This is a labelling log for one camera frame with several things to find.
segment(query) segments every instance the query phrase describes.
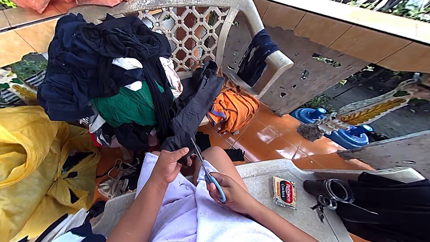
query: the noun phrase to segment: orange tile floor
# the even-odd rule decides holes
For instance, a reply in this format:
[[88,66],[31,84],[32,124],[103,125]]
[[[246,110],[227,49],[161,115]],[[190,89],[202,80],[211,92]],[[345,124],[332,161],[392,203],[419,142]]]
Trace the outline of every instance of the orange tile floor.
[[[275,115],[268,107],[261,105],[257,115],[237,135],[231,133],[218,134],[220,125],[212,127],[204,125],[199,131],[209,135],[211,145],[223,149],[242,149],[245,151],[245,161],[234,162],[235,165],[273,160],[279,158],[291,159],[300,169],[345,169],[373,170],[367,164],[358,160],[345,161],[336,152],[345,150],[337,143],[326,137],[310,142],[296,132],[300,121],[290,115],[283,118]],[[111,169],[116,159],[123,159],[123,153],[118,148],[100,148],[101,160],[97,167],[97,175]],[[184,175],[192,174],[194,168],[183,168]],[[97,179],[97,184],[108,180],[107,176]],[[98,190],[94,200],[106,200]],[[363,242],[357,236],[352,236],[355,242]]]

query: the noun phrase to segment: person's left hand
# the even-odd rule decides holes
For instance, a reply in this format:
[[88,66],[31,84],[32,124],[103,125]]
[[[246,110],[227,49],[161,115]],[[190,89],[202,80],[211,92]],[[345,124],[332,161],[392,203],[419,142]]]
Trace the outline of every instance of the person's left hand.
[[[178,176],[182,164],[177,161],[189,152],[187,147],[170,152],[162,150],[158,155],[158,160],[152,170],[151,177],[162,180],[162,182],[169,184]],[[188,166],[191,165],[191,159],[187,159]]]

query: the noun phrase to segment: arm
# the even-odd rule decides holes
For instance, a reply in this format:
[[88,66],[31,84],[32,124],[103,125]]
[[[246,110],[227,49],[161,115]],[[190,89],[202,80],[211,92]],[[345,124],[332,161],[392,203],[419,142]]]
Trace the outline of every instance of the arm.
[[[211,172],[225,194],[225,204],[236,212],[247,214],[257,223],[268,228],[285,242],[318,242],[313,237],[292,225],[290,222],[259,203],[231,177]],[[210,196],[219,201],[220,195],[215,184],[206,184]]]
[[177,160],[188,151],[188,148],[174,152],[161,151],[151,176],[107,241],[149,241],[167,186],[175,180],[181,169],[182,165]]

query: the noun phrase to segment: hand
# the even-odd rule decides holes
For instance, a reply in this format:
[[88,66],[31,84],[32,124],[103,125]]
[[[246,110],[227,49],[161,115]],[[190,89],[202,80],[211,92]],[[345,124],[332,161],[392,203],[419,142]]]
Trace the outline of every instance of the hand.
[[[182,164],[177,161],[189,152],[187,147],[170,152],[162,150],[159,153],[158,160],[152,170],[151,177],[161,179],[161,182],[168,185],[178,176]],[[191,165],[191,159],[188,158],[188,166]]]
[[[223,175],[218,172],[210,173],[219,183],[225,195],[225,204],[234,211],[242,214],[249,214],[249,211],[254,209],[260,203],[251,196],[243,187],[241,187],[231,177]],[[209,195],[216,201],[219,201],[218,196],[221,197],[220,192],[216,189],[214,183],[208,184],[206,188]]]

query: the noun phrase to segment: blue scissors handle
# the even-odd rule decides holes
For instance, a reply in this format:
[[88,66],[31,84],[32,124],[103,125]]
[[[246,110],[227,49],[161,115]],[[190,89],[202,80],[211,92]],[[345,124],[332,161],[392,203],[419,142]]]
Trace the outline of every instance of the blue scissors handle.
[[218,189],[218,191],[219,191],[219,193],[221,194],[221,197],[218,197],[218,199],[219,199],[219,201],[220,202],[222,202],[222,203],[224,203],[225,202],[225,194],[224,194],[224,192],[222,191],[222,189],[221,189],[221,186],[219,185],[219,183],[218,183],[218,181],[215,179],[215,177],[213,177],[213,176],[211,176],[211,175],[206,175],[205,174],[205,181],[207,182],[207,183],[214,183],[215,184],[215,187],[216,187],[216,189]]

